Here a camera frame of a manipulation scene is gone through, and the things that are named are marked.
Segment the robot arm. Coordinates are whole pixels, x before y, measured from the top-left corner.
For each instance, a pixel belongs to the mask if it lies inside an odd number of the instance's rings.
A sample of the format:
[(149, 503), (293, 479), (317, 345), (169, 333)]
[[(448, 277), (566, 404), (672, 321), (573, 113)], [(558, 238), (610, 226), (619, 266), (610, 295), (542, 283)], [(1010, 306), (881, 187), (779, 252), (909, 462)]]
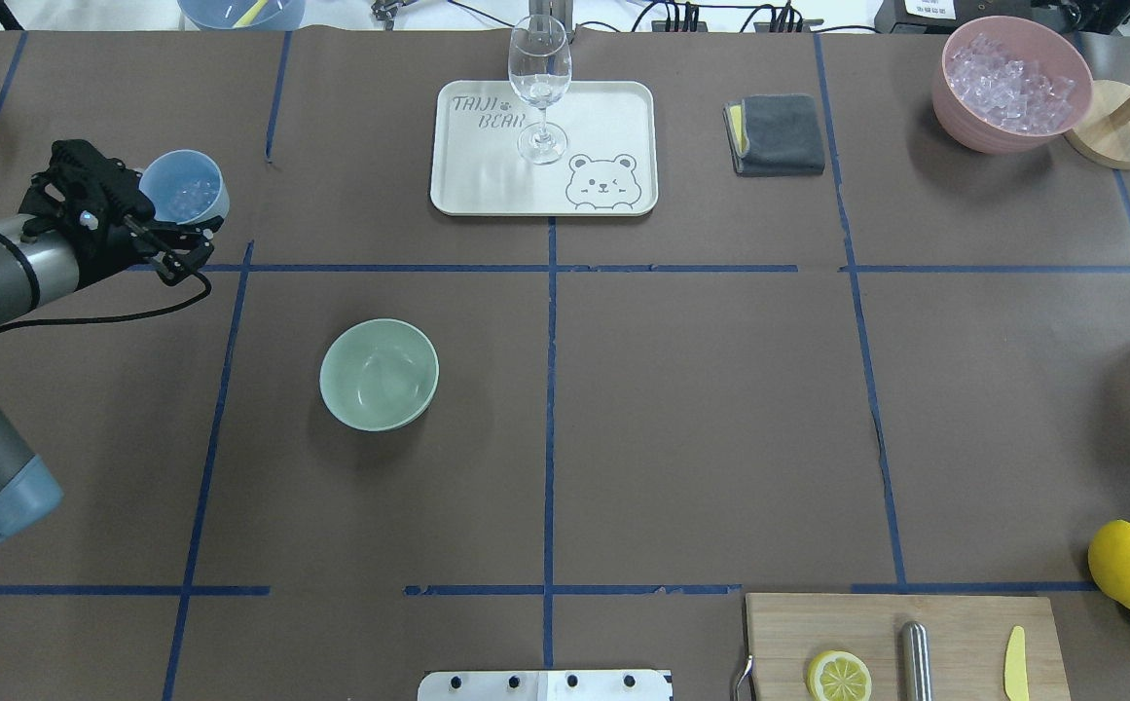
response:
[[(221, 218), (192, 225), (128, 223), (89, 262), (59, 227), (47, 225), (31, 237), (35, 223), (27, 214), (0, 219), (0, 334), (45, 327), (46, 319), (32, 315), (41, 306), (138, 265), (151, 267), (167, 285), (202, 278)], [(40, 522), (61, 499), (43, 458), (0, 408), (0, 544)]]

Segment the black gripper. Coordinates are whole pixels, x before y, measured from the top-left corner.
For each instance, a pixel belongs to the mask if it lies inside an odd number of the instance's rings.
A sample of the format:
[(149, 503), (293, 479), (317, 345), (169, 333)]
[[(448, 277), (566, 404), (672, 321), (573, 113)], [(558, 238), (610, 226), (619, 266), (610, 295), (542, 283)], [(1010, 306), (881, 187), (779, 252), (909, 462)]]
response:
[(214, 216), (195, 223), (136, 219), (127, 225), (92, 228), (81, 216), (63, 217), (63, 236), (71, 245), (78, 283), (86, 288), (136, 265), (150, 265), (167, 285), (177, 285), (200, 274), (212, 256), (212, 237), (225, 217)]

